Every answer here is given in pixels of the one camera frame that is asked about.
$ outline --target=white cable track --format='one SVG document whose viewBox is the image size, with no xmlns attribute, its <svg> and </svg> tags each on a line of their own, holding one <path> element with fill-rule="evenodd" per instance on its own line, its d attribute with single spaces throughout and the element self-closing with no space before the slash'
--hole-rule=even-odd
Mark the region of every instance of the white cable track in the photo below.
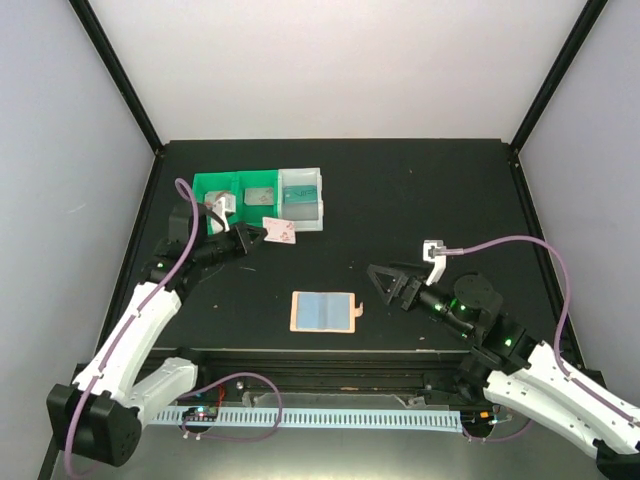
<svg viewBox="0 0 640 480">
<path fill-rule="evenodd" d="M 149 425 L 181 425 L 190 407 L 167 407 Z M 215 421 L 193 420 L 188 426 L 270 427 L 277 408 L 221 407 Z M 281 428 L 350 428 L 430 430 L 461 433 L 460 412 L 432 410 L 358 410 L 284 408 Z"/>
</svg>

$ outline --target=white plastic container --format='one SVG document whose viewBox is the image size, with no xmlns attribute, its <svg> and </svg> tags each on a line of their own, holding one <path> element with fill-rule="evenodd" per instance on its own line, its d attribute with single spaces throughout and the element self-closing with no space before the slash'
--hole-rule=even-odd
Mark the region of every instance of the white plastic container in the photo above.
<svg viewBox="0 0 640 480">
<path fill-rule="evenodd" d="M 285 198 L 287 187 L 314 186 L 317 201 L 289 203 Z M 284 168 L 278 170 L 278 216 L 292 220 L 296 232 L 322 231 L 324 203 L 322 202 L 322 175 L 319 168 Z"/>
</svg>

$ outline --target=black tabletop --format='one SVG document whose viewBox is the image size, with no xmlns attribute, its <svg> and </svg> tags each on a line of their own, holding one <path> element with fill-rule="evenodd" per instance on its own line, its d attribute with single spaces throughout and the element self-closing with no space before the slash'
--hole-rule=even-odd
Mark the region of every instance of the black tabletop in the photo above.
<svg viewBox="0 0 640 480">
<path fill-rule="evenodd" d="M 425 239 L 466 247 L 526 234 L 506 145 L 498 140 L 174 141 L 166 150 L 128 280 L 166 235 L 173 181 L 199 172 L 320 167 L 324 231 L 296 245 L 265 243 L 212 268 L 162 332 L 156 348 L 297 351 L 454 351 L 463 347 L 419 311 L 386 307 L 369 264 L 419 263 Z M 482 272 L 534 336 L 555 328 L 532 246 L 513 244 L 449 260 L 442 284 Z M 353 334 L 289 331 L 293 291 L 353 292 L 364 315 Z"/>
</svg>

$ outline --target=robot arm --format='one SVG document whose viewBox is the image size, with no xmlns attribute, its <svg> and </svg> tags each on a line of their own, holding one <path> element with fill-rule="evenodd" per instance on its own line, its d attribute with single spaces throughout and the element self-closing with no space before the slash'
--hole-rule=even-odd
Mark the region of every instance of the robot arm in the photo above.
<svg viewBox="0 0 640 480">
<path fill-rule="evenodd" d="M 266 236 L 263 228 L 245 223 L 229 226 L 224 204 L 220 210 L 224 220 L 204 205 L 198 206 L 198 213 L 199 229 L 187 261 L 139 311 L 141 303 L 176 264 L 189 240 L 190 206 L 178 205 L 169 219 L 168 238 L 160 242 L 144 268 L 141 283 L 135 287 L 129 306 L 109 338 L 71 386 L 55 385 L 49 393 L 47 410 L 59 449 L 65 448 L 80 397 L 89 392 L 80 413 L 73 452 L 120 466 L 135 451 L 146 425 L 195 386 L 198 367 L 179 356 L 166 359 L 158 370 L 134 382 L 158 336 L 200 281 L 202 270 L 247 255 Z M 206 217 L 213 217 L 224 225 L 224 230 L 208 236 Z"/>
<path fill-rule="evenodd" d="M 73 380 L 78 390 L 85 391 L 93 377 L 99 376 L 91 393 L 101 395 L 108 392 L 112 400 L 124 407 L 137 408 L 142 428 L 169 403 L 194 387 L 198 371 L 188 360 L 168 358 L 157 371 L 134 387 L 134 381 L 151 347 L 182 305 L 175 290 L 163 289 L 139 313 L 138 305 L 155 287 L 156 284 L 152 282 L 135 287 L 129 307 L 111 335 L 91 363 Z M 115 345 L 109 362 L 101 369 L 105 354 L 114 348 L 116 339 L 132 315 L 136 317 L 135 320 Z"/>
<path fill-rule="evenodd" d="M 407 311 L 420 307 L 469 347 L 459 367 L 465 388 L 476 389 L 487 400 L 562 435 L 596 459 L 608 478 L 640 478 L 640 409 L 568 364 L 569 375 L 565 376 L 551 346 L 532 338 L 502 310 L 502 297 L 481 275 L 463 275 L 452 293 L 439 290 L 435 283 L 445 268 L 437 261 L 440 248 L 444 248 L 442 242 L 425 242 L 424 259 L 434 266 L 428 276 L 369 266 L 369 277 L 383 301 L 389 305 L 399 298 Z M 384 277 L 391 279 L 386 285 L 381 281 Z M 627 421 L 574 380 L 634 420 Z"/>
</svg>

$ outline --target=green tray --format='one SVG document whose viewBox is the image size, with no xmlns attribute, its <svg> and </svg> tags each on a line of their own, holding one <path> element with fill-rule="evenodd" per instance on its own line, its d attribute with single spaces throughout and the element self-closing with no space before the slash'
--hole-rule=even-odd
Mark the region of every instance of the green tray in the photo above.
<svg viewBox="0 0 640 480">
<path fill-rule="evenodd" d="M 273 205 L 245 205 L 247 188 L 273 188 Z M 193 177 L 193 193 L 196 200 L 204 202 L 208 192 L 229 191 L 236 197 L 236 213 L 229 223 L 246 222 L 255 227 L 262 226 L 262 217 L 278 217 L 278 170 L 253 170 L 222 173 L 196 173 Z"/>
</svg>

